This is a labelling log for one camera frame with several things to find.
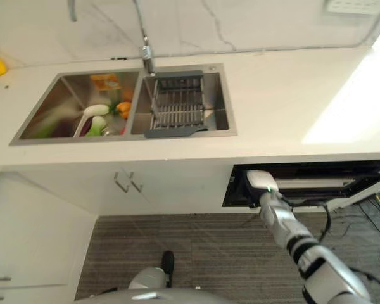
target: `white countertop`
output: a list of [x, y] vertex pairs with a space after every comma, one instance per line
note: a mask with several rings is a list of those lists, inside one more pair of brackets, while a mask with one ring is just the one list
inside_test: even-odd
[[237, 136], [144, 141], [9, 146], [57, 73], [137, 68], [141, 60], [12, 69], [0, 77], [0, 169], [199, 158], [236, 158], [238, 163], [380, 158], [380, 50], [368, 52], [158, 58], [156, 67], [223, 63]]

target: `orange vegetable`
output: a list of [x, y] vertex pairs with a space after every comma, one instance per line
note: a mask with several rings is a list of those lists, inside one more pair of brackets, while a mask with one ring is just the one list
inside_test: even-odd
[[128, 101], [124, 101], [122, 103], [117, 104], [117, 111], [120, 113], [129, 112], [131, 109], [131, 103]]
[[129, 111], [128, 111], [128, 112], [122, 112], [122, 113], [120, 113], [120, 116], [121, 116], [122, 118], [124, 118], [124, 119], [127, 119], [128, 116], [129, 116]]

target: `black wheel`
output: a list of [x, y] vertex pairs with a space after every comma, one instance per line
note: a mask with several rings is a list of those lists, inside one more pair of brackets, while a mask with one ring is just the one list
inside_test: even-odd
[[168, 280], [166, 281], [166, 287], [171, 288], [173, 270], [175, 269], [175, 255], [170, 250], [165, 251], [163, 253], [161, 268], [168, 275]]

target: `green vegetable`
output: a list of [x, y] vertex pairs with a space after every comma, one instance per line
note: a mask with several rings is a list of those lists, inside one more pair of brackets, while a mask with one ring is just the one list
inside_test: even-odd
[[101, 116], [94, 116], [91, 121], [90, 130], [85, 136], [101, 136], [101, 131], [106, 127], [106, 120]]

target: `white wall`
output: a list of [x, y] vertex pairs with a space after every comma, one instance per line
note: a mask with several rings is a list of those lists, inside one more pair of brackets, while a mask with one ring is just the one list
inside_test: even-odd
[[[156, 56], [352, 46], [377, 16], [329, 13], [323, 0], [139, 0]], [[0, 0], [0, 57], [10, 67], [114, 56], [143, 44], [132, 0]]]

